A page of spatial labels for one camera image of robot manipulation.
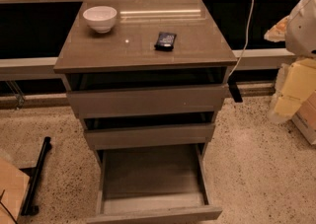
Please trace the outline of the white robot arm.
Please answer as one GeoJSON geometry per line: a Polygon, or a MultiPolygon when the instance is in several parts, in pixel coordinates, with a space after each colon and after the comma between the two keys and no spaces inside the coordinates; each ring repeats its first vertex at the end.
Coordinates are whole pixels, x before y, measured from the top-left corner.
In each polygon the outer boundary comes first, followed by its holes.
{"type": "Polygon", "coordinates": [[[284,123],[299,111],[316,90],[316,0],[300,0],[290,14],[264,35],[269,41],[284,41],[295,56],[291,64],[283,63],[276,76],[268,119],[284,123]]]}

